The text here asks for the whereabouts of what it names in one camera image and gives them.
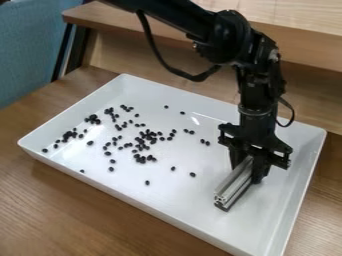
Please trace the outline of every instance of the white tray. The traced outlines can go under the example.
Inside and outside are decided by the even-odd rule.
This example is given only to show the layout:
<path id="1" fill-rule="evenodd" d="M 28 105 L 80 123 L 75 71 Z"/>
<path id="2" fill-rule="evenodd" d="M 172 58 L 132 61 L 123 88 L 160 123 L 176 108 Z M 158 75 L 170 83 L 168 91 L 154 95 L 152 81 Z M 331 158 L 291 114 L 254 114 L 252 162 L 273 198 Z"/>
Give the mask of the white tray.
<path id="1" fill-rule="evenodd" d="M 121 104 L 135 110 L 126 113 L 119 107 Z M 130 125 L 117 132 L 109 116 L 103 113 L 111 106 L 121 116 L 119 123 L 132 119 L 146 123 L 147 127 Z M 93 113 L 100 117 L 101 125 L 83 121 Z M 236 106 L 120 75 L 26 135 L 18 144 L 32 157 L 227 252 L 282 255 L 326 132 L 298 122 L 287 129 L 277 128 L 279 138 L 294 149 L 291 168 L 284 171 L 272 167 L 262 184 L 252 186 L 226 213 L 214 207 L 213 195 L 215 187 L 231 171 L 227 149 L 216 143 L 217 126 L 227 121 L 238 123 Z M 87 128 L 85 138 L 60 143 L 58 149 L 53 149 L 54 141 L 73 127 L 78 131 Z M 122 142 L 133 142 L 138 132 L 146 128 L 164 134 L 171 129 L 178 131 L 174 140 L 151 147 L 149 154 L 156 156 L 156 163 L 136 163 L 132 148 L 118 151 L 111 146 L 113 155 L 104 156 L 102 146 L 113 136 L 121 134 Z M 184 128 L 196 134 L 186 134 Z M 201 144 L 202 138 L 210 141 L 211 146 Z M 95 141 L 91 147 L 86 145 L 89 140 Z M 42 148 L 48 148 L 49 152 L 42 153 Z M 111 165 L 111 158 L 117 163 Z M 115 171 L 109 172 L 109 166 Z M 150 181 L 149 186 L 145 185 L 146 180 Z"/>

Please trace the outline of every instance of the blue chair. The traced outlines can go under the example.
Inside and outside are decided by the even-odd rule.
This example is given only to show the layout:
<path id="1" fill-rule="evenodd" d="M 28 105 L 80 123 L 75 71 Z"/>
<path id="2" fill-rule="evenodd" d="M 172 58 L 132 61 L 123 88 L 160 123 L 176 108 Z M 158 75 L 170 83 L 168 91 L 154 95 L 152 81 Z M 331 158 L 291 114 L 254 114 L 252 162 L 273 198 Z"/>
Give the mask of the blue chair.
<path id="1" fill-rule="evenodd" d="M 49 83 L 63 38 L 61 13 L 82 0 L 0 5 L 0 108 Z"/>

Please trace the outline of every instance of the wooden table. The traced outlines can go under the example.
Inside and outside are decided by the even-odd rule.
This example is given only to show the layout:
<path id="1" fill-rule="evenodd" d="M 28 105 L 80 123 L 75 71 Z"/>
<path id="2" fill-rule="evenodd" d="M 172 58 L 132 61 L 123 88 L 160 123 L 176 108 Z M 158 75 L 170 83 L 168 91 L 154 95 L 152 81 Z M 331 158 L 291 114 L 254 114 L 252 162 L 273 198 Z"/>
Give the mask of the wooden table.
<path id="1" fill-rule="evenodd" d="M 16 142 L 112 78 L 82 67 L 0 111 L 0 255 L 227 253 L 33 160 Z M 286 255 L 342 255 L 342 137 L 329 133 Z"/>

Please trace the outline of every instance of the black cable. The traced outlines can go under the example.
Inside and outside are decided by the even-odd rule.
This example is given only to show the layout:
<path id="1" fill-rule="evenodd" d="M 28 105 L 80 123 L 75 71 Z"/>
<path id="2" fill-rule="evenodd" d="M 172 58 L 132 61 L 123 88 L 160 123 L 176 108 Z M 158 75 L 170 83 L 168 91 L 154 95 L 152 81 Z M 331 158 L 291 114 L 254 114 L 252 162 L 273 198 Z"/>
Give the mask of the black cable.
<path id="1" fill-rule="evenodd" d="M 181 76 L 183 78 L 186 78 L 190 81 L 193 82 L 203 82 L 204 80 L 206 80 L 209 76 L 211 76 L 212 74 L 216 73 L 217 71 L 219 71 L 221 69 L 220 65 L 213 65 L 211 68 L 209 68 L 207 71 L 200 73 L 198 75 L 191 75 L 189 73 L 186 73 L 180 69 L 171 67 L 170 65 L 168 65 L 165 60 L 163 59 L 163 57 L 161 56 L 160 52 L 158 51 L 158 48 L 156 46 L 156 43 L 154 41 L 154 38 L 152 36 L 152 32 L 151 32 L 151 28 L 150 25 L 148 23 L 148 20 L 145 17 L 145 14 L 143 11 L 138 10 L 137 11 L 137 16 L 141 22 L 141 25 L 144 29 L 145 32 L 145 36 L 146 39 L 152 49 L 152 51 L 154 52 L 154 54 L 156 55 L 158 61 L 160 62 L 160 64 L 166 68 L 168 71 L 170 71 L 171 73 L 177 75 L 177 76 Z"/>
<path id="2" fill-rule="evenodd" d="M 290 119 L 290 121 L 287 123 L 287 124 L 281 124 L 279 121 L 278 121 L 278 119 L 276 119 L 276 122 L 277 122 L 277 124 L 280 126 L 280 127 L 284 127 L 284 128 L 286 128 L 286 127 L 289 127 L 292 123 L 293 123 L 293 121 L 294 121 L 294 119 L 295 119 L 295 110 L 294 110 L 294 108 L 290 105 L 290 103 L 288 103 L 286 100 L 284 100 L 282 97 L 280 97 L 279 98 L 279 102 L 281 103 L 281 104 L 283 104 L 285 107 L 287 107 L 287 108 L 289 108 L 290 110 L 291 110 L 291 112 L 292 112 L 292 116 L 291 116 L 291 119 Z"/>

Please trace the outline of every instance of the robotic arm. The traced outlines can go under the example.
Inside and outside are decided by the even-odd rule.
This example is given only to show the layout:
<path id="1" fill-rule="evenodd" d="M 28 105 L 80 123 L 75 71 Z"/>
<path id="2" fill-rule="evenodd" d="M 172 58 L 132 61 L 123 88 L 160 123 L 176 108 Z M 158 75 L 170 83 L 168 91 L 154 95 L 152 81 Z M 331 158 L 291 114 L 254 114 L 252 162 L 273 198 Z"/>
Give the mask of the robotic arm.
<path id="1" fill-rule="evenodd" d="M 236 11 L 211 12 L 190 0 L 106 0 L 106 3 L 137 14 L 152 50 L 170 72 L 199 82 L 222 65 L 235 69 L 241 95 L 240 124 L 219 125 L 218 138 L 219 143 L 229 149 L 234 171 L 215 196 L 217 207 L 228 211 L 251 184 L 260 183 L 268 175 L 272 165 L 289 167 L 292 148 L 274 132 L 277 124 L 287 127 L 292 123 L 294 110 L 281 98 L 286 82 L 273 40 L 251 28 Z M 195 76 L 169 66 L 157 50 L 145 14 L 186 33 L 194 41 L 196 51 L 214 66 Z M 286 125 L 277 121 L 279 102 L 292 111 L 292 118 Z M 246 168 L 248 174 L 241 179 Z M 237 189 L 228 193 L 235 181 L 239 183 L 235 186 Z"/>

